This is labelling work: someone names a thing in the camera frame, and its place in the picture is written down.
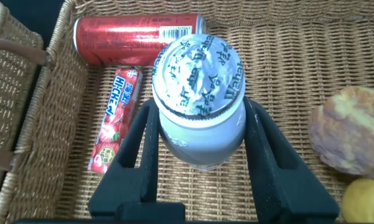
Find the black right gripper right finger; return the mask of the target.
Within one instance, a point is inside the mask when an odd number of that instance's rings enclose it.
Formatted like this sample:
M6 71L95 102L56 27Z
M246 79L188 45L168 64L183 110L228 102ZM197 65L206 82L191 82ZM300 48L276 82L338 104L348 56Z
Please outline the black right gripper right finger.
M272 117L244 98L245 148L260 223L333 223L337 202L292 147Z

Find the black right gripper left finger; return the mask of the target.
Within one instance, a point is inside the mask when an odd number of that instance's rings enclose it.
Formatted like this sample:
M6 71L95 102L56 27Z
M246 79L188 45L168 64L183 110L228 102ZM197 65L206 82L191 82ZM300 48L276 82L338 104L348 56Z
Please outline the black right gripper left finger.
M100 222L184 222L182 203L157 202L159 110L153 99L138 110L121 149L88 203Z

